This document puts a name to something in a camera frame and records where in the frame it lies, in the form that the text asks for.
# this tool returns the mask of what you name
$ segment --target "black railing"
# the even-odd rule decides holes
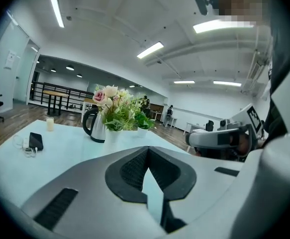
[[[75,109],[75,110],[82,110],[83,101],[85,98],[92,99],[93,93],[72,89],[60,85],[54,85],[46,82],[35,82],[32,81],[31,83],[31,91],[30,91],[30,101],[39,102],[41,105],[43,103],[48,104],[49,102],[49,95],[44,94],[44,90],[56,91],[60,93],[68,94],[67,98],[62,99],[62,103],[60,104],[59,100],[56,100],[57,107],[61,105],[61,108],[64,107],[65,109]]]

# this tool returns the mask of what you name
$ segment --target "electric kettle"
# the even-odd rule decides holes
[[[88,129],[86,126],[86,122],[89,118],[89,115],[94,114],[91,129]],[[101,122],[100,113],[98,112],[98,108],[91,108],[88,110],[83,117],[83,129],[86,134],[88,134],[91,139],[95,142],[103,143],[105,142],[105,131],[106,126]]]

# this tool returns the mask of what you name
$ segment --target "smartphone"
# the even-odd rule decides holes
[[[30,133],[29,147],[37,148],[37,150],[43,150],[42,136],[38,133]]]

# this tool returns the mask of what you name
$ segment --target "black rubber pad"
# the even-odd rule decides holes
[[[237,171],[237,170],[232,170],[232,169],[228,169],[228,168],[224,168],[224,167],[217,167],[217,168],[215,168],[215,171],[219,172],[219,173],[231,175],[234,177],[237,177],[239,174],[239,171]]]
[[[52,230],[70,206],[78,191],[74,189],[63,189],[53,200],[34,218],[34,220]]]

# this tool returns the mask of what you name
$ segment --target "wooden floor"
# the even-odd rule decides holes
[[[45,107],[18,103],[13,104],[13,110],[1,115],[4,122],[0,121],[0,145],[30,123],[36,120],[46,121],[48,117]],[[54,123],[82,127],[81,114],[62,111],[60,116],[54,117]],[[183,131],[177,128],[164,127],[156,122],[156,128],[151,130],[180,149],[186,150],[188,147]]]

